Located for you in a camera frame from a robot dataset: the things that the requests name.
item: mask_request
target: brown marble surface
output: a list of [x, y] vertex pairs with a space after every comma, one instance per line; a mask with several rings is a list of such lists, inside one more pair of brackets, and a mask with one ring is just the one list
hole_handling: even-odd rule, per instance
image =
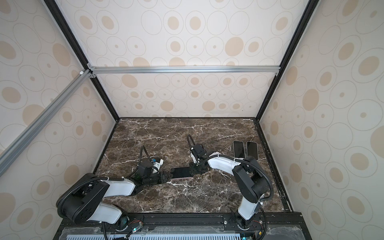
[[[140, 147], [145, 145], [150, 156], [164, 159], [160, 170], [187, 167], [192, 161], [186, 135], [205, 149], [233, 156], [233, 141], [257, 142], [259, 163], [274, 184], [275, 195], [266, 201], [266, 212], [282, 212], [273, 176], [252, 119], [121, 119], [96, 175], [118, 177], [129, 175], [136, 167]], [[191, 179], [172, 180], [146, 187], [136, 196], [104, 198], [127, 212], [230, 212], [237, 210], [242, 195], [234, 177], [211, 169]]]

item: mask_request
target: smartphone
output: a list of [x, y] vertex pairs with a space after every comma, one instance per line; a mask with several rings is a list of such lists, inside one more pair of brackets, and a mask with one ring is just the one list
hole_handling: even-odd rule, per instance
[[238, 158], [245, 158], [244, 143], [242, 141], [233, 141], [233, 155]]
[[256, 160], [259, 159], [259, 153], [257, 152], [256, 142], [247, 142], [247, 155], [254, 157]]
[[169, 173], [173, 175], [171, 180], [192, 178], [189, 167], [173, 167], [169, 170]]

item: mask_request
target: patterned wall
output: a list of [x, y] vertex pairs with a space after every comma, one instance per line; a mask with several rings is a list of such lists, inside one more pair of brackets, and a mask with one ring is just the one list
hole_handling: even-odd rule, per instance
[[0, 1], [0, 153], [82, 67], [38, 0]]
[[93, 66], [279, 65], [308, 0], [58, 0]]
[[100, 74], [120, 117], [256, 116], [274, 73]]
[[115, 124], [87, 80], [0, 177], [0, 239], [51, 240], [56, 201], [92, 172]]
[[384, 1], [323, 0], [261, 120], [314, 240], [384, 236]]

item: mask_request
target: silver horizontal bar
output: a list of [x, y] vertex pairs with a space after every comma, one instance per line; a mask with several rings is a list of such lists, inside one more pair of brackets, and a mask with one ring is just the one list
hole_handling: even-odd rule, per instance
[[261, 66], [187, 66], [187, 67], [92, 67], [93, 73], [277, 73], [278, 65]]
[[33, 139], [40, 133], [52, 117], [68, 101], [72, 94], [80, 85], [89, 78], [91, 73], [84, 70], [82, 75], [78, 75], [49, 105], [44, 111], [31, 123], [3, 152], [0, 156], [0, 176], [11, 166], [17, 157], [24, 151]]

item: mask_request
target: smartphone screen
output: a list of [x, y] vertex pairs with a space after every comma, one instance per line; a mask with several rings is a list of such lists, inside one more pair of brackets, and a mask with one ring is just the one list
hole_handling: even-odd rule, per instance
[[238, 158], [245, 158], [244, 143], [242, 141], [233, 141], [233, 155]]
[[259, 159], [257, 143], [250, 141], [247, 142], [247, 155], [254, 157], [256, 160]]
[[190, 173], [189, 167], [173, 167], [169, 170], [173, 174], [171, 180], [191, 178], [193, 175]]

